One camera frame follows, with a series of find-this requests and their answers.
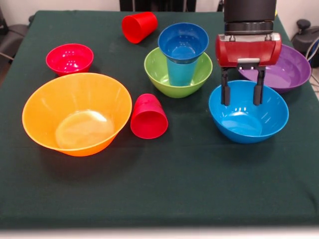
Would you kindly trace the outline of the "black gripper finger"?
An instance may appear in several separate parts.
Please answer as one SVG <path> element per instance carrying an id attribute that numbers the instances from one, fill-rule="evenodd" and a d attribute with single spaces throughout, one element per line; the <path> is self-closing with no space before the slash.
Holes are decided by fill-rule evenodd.
<path id="1" fill-rule="evenodd" d="M 230 104 L 230 87 L 228 86 L 228 68 L 221 68 L 221 103 Z"/>
<path id="2" fill-rule="evenodd" d="M 262 103 L 262 98 L 263 98 L 263 86 L 264 86 L 266 67 L 256 66 L 254 69 L 258 71 L 258 75 L 257 75 L 257 84 L 254 87 L 253 103 L 256 106 L 259 106 Z"/>

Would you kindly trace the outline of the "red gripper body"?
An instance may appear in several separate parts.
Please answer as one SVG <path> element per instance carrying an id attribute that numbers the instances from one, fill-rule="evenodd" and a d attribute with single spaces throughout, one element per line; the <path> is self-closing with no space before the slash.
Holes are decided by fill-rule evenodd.
<path id="1" fill-rule="evenodd" d="M 279 33 L 261 35 L 219 34 L 215 41 L 215 54 L 221 67 L 243 64 L 269 66 L 277 63 L 282 49 Z"/>

